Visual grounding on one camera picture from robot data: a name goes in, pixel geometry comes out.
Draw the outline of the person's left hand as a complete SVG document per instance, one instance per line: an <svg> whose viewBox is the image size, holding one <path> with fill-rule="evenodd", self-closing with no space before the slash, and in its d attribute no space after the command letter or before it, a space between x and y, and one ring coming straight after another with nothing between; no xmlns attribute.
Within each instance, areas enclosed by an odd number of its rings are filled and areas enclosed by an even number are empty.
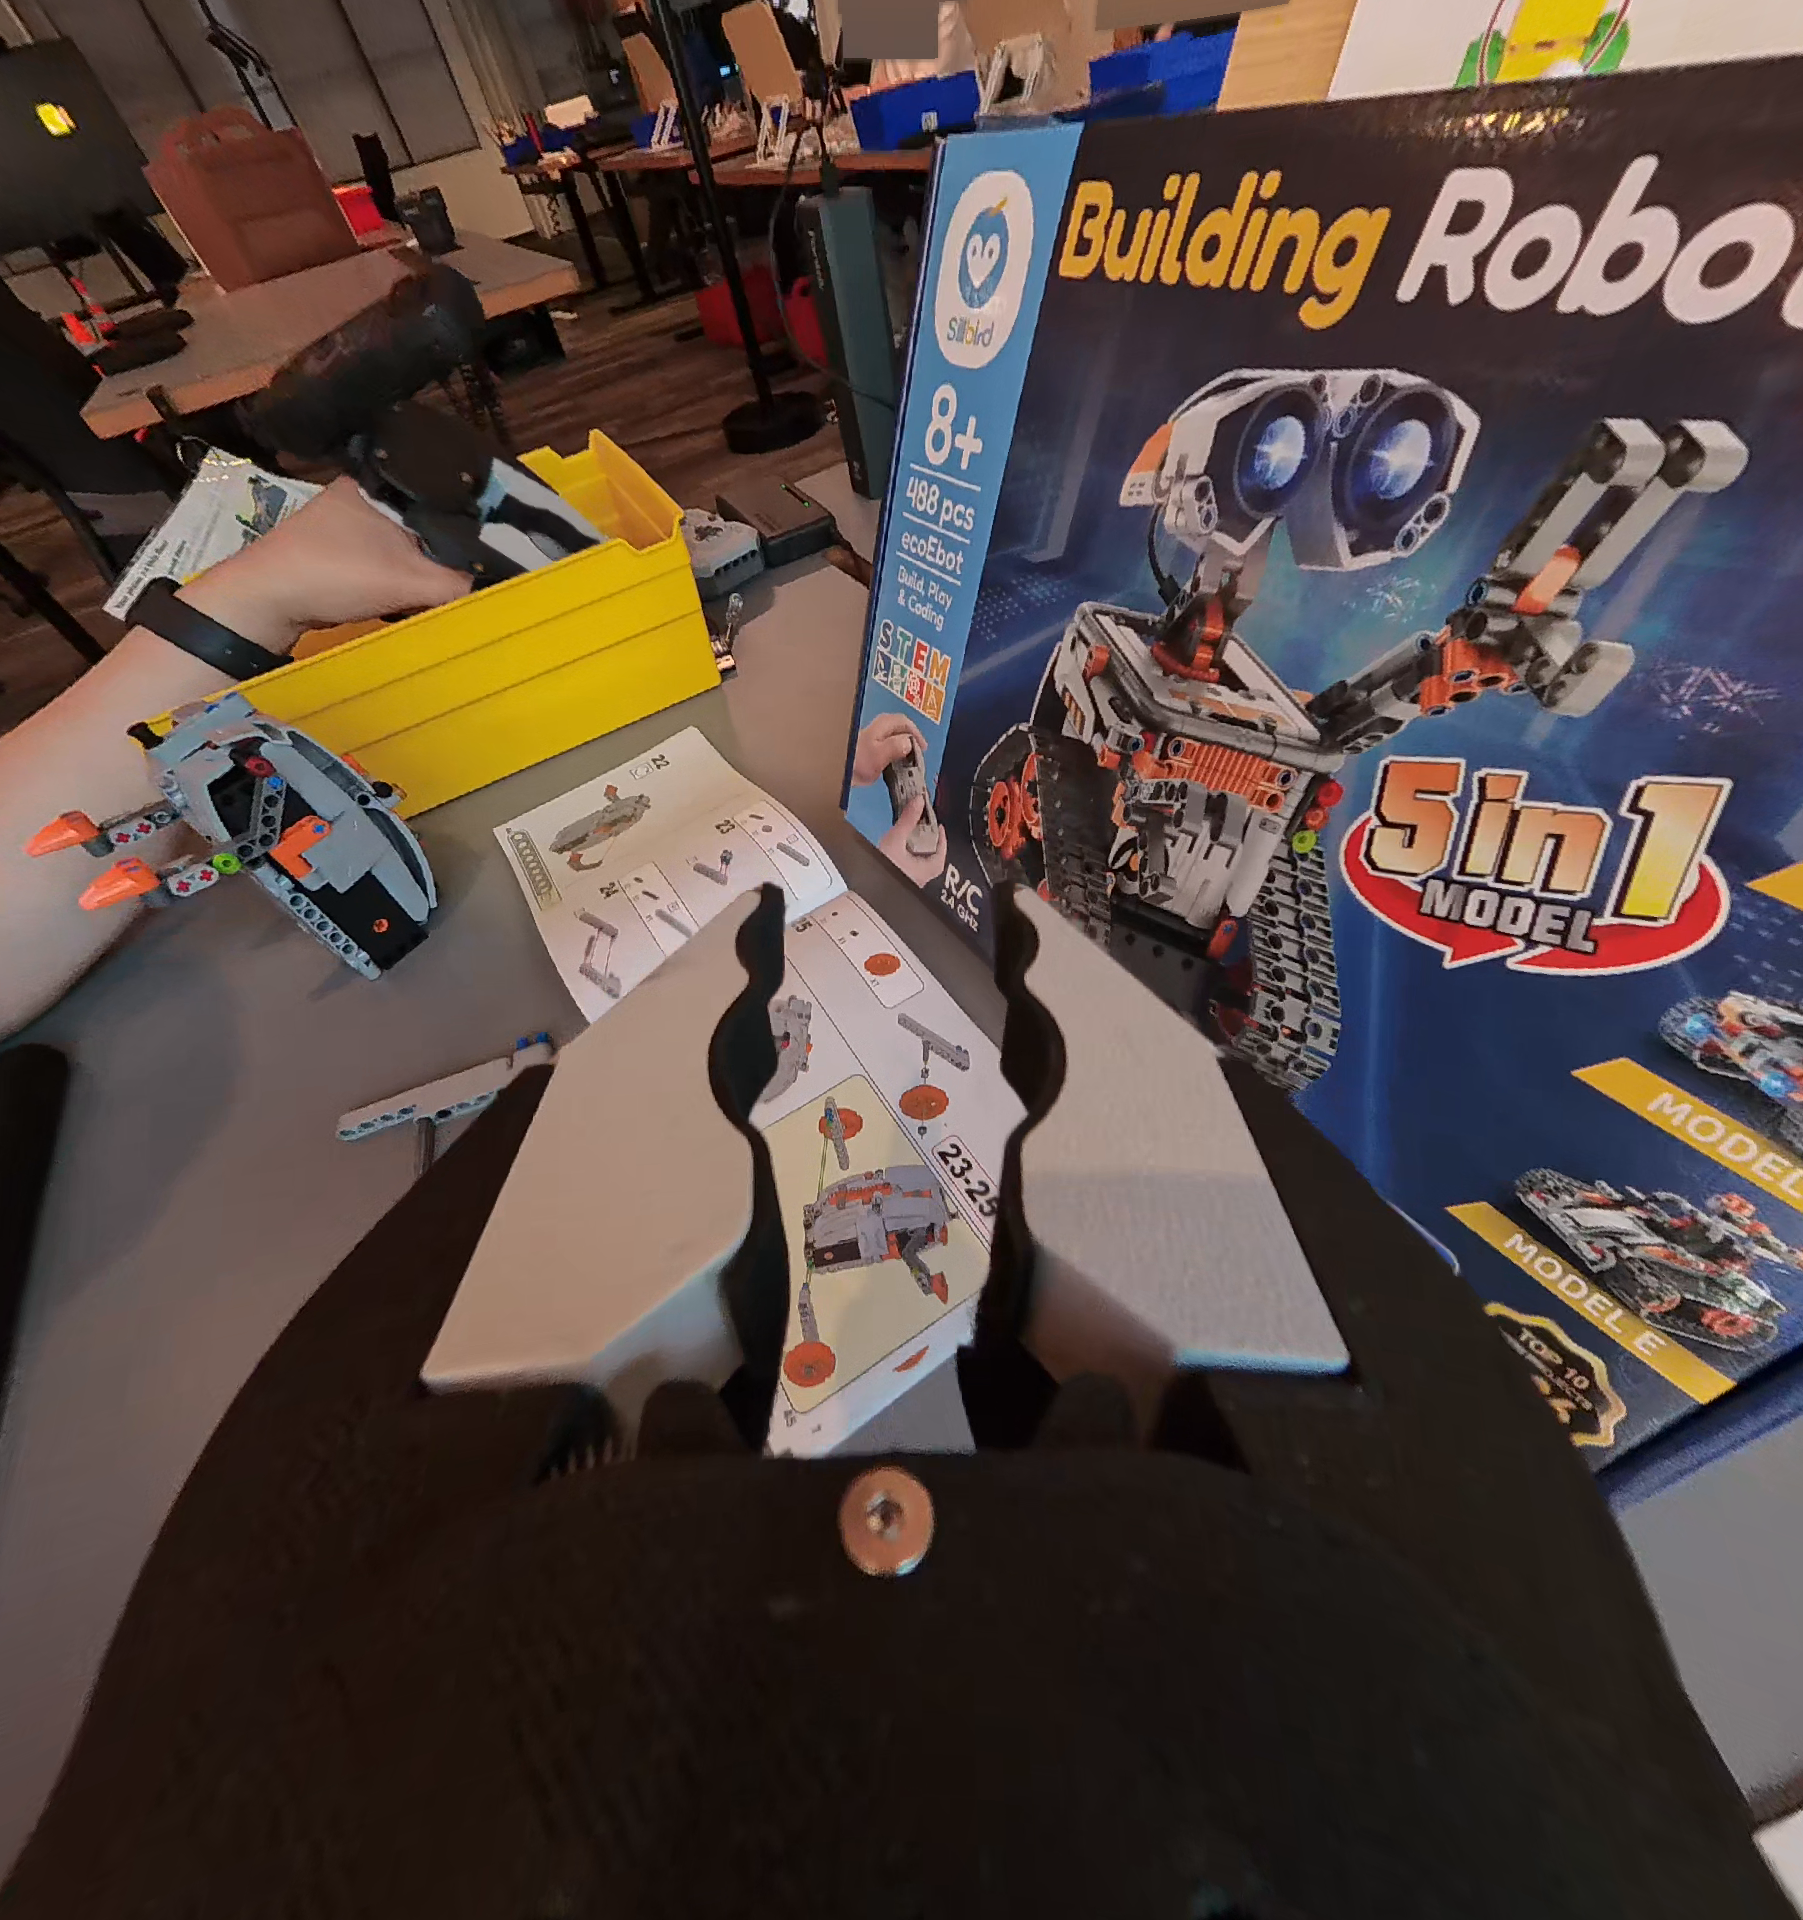
<svg viewBox="0 0 1803 1920"><path fill-rule="evenodd" d="M288 655L306 632L410 617L471 588L340 477L175 598L267 655Z"/></svg>

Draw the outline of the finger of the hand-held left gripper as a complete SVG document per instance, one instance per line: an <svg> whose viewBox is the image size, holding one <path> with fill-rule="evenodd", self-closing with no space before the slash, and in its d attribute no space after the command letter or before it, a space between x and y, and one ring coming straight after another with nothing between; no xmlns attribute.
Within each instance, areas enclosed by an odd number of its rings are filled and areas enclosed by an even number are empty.
<svg viewBox="0 0 1803 1920"><path fill-rule="evenodd" d="M488 477L476 492L476 514L482 525L510 525L515 531L597 531L579 507L506 455L488 458Z"/></svg>
<svg viewBox="0 0 1803 1920"><path fill-rule="evenodd" d="M479 514L479 577L513 582L602 546L602 531L565 509L495 507Z"/></svg>

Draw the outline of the black pole stand round base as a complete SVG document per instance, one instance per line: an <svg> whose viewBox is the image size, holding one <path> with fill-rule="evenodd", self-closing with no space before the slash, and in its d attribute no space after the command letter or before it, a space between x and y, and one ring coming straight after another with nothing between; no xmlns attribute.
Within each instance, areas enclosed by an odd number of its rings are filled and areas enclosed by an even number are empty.
<svg viewBox="0 0 1803 1920"><path fill-rule="evenodd" d="M820 397L808 391L775 391L769 353L756 346L754 327L749 325L746 289L743 289L743 258L740 240L726 221L720 203L714 157L711 157L711 111L717 105L717 90L701 82L704 58L690 52L687 29L680 23L677 2L644 2L650 26L659 34L661 58L674 78L680 119L686 145L693 164L701 184L701 203L711 230L717 249L720 274L734 291L746 337L746 367L754 386L752 398L743 398L725 421L720 432L734 452L760 455L790 449L816 437L825 425L825 410Z"/></svg>

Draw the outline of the grey beam with blue pins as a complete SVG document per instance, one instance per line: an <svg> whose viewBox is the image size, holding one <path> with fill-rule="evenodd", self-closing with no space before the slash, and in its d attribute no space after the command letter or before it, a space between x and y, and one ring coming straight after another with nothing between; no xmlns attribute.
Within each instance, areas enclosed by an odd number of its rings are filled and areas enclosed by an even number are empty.
<svg viewBox="0 0 1803 1920"><path fill-rule="evenodd" d="M407 1133L413 1139L413 1176L425 1173L439 1155L443 1133L465 1118L486 1111L526 1069L552 1066L556 1045L547 1032L532 1032L513 1042L500 1059L479 1060L425 1084L388 1094L337 1118L333 1136L358 1142L369 1136Z"/></svg>

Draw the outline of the long grey table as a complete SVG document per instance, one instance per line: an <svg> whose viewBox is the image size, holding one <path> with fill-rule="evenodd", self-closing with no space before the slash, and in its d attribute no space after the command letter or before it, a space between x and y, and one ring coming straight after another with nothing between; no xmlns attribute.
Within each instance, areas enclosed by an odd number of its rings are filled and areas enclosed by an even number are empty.
<svg viewBox="0 0 1803 1920"><path fill-rule="evenodd" d="M482 233L461 234L461 248L443 261L476 289L488 318L580 291L571 261ZM151 391L163 391L182 416L239 401L261 391L312 340L376 304L400 276L416 274L424 264L425 255L416 248L400 245L366 248L340 261L239 291L224 291L208 276L190 276L182 286L182 306L193 322L182 352L147 370L103 376L79 415L97 437L109 440L157 422Z"/></svg>

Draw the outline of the grey orange brick model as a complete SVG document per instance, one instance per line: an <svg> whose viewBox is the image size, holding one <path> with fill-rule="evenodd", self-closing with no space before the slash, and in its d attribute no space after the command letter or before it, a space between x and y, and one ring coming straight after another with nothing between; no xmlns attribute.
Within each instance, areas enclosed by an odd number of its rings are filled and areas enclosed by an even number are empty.
<svg viewBox="0 0 1803 1920"><path fill-rule="evenodd" d="M84 848L106 863L84 910L197 901L249 878L360 977L388 974L425 938L439 892L397 786L240 692L129 734L155 799L103 823L65 810L23 847L29 857Z"/></svg>

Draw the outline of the yellow plastic bin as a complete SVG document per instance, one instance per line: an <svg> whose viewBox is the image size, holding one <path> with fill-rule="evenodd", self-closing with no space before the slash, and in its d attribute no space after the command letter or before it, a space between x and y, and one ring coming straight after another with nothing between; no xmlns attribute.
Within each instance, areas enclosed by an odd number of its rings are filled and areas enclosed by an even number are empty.
<svg viewBox="0 0 1803 1920"><path fill-rule="evenodd" d="M525 467L602 546L291 659L240 695L416 816L717 684L683 509L604 432Z"/></svg>

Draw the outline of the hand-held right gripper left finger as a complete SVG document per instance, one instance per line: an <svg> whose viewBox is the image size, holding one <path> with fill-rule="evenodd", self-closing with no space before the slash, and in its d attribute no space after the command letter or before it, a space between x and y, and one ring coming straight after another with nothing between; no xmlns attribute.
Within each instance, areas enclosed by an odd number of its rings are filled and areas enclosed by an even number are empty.
<svg viewBox="0 0 1803 1920"><path fill-rule="evenodd" d="M749 887L553 1060L436 1345L439 1394L579 1384L635 1427L704 1384L762 1452L790 1257L752 1111L787 904Z"/></svg>

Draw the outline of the open instruction booklet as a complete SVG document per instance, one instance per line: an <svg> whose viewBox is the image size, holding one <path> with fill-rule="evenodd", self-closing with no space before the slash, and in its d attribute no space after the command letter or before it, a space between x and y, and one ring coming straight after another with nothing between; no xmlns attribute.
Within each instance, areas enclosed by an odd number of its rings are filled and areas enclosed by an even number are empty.
<svg viewBox="0 0 1803 1920"><path fill-rule="evenodd" d="M693 726L495 833L588 1026L740 893L781 887L775 1073L752 1111L790 1257L765 1448L836 1452L969 1340L1023 1118L994 1042Z"/></svg>

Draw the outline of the printed white instruction sheet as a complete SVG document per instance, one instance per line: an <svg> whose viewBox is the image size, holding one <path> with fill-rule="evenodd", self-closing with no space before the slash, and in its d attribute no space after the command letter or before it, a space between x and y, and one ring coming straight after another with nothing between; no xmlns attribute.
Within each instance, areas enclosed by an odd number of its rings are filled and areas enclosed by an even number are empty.
<svg viewBox="0 0 1803 1920"><path fill-rule="evenodd" d="M1330 99L1803 52L1803 2L1355 2Z"/></svg>

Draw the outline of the grey battery module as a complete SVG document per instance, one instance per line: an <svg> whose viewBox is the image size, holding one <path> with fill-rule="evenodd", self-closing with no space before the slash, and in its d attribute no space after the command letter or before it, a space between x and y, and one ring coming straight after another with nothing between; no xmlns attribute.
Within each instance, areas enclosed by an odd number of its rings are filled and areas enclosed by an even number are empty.
<svg viewBox="0 0 1803 1920"><path fill-rule="evenodd" d="M765 571L762 538L746 517L687 507L680 531L704 601L725 601Z"/></svg>

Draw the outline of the printed paper leaflet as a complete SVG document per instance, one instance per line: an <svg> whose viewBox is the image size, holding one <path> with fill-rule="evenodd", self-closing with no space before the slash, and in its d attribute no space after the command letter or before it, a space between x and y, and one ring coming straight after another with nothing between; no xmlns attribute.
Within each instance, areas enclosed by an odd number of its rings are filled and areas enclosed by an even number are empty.
<svg viewBox="0 0 1803 1920"><path fill-rule="evenodd" d="M202 570L261 538L319 492L319 482L208 447L166 517L136 546L103 598L103 613L124 623L148 582L173 582L175 588L193 582Z"/></svg>

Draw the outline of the blue storage bin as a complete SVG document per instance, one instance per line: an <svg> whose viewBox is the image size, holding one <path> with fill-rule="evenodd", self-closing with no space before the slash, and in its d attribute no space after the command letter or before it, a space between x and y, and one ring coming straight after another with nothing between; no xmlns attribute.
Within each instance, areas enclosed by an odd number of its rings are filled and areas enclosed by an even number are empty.
<svg viewBox="0 0 1803 1920"><path fill-rule="evenodd" d="M848 113L863 154L899 151L908 143L971 127L981 113L981 78L966 64L954 73L866 90L848 102Z"/></svg>
<svg viewBox="0 0 1803 1920"><path fill-rule="evenodd" d="M1210 113L1224 90L1234 26L1146 37L1088 63L1088 116Z"/></svg>

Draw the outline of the black wristband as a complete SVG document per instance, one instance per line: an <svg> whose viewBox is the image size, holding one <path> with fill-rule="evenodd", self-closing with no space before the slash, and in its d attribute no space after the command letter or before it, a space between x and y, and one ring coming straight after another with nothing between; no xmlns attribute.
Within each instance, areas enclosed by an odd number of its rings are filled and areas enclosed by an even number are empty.
<svg viewBox="0 0 1803 1920"><path fill-rule="evenodd" d="M233 683L249 683L276 671L300 638L300 625L279 620L261 620L257 632L246 632L246 625L254 625L249 617L240 617L245 623L230 623L218 610L197 604L188 595L190 591L193 588L155 577L135 595L121 620L130 628L144 628L166 641L173 649L202 661Z"/></svg>

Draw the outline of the dark teal flat box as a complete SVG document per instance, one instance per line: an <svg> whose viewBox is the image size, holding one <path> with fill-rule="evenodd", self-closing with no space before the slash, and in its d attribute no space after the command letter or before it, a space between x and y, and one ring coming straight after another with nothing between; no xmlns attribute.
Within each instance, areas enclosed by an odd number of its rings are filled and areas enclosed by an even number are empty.
<svg viewBox="0 0 1803 1920"><path fill-rule="evenodd" d="M895 458L896 361L874 192L863 184L836 184L805 195L795 230L836 397L848 482L862 498L881 500Z"/></svg>

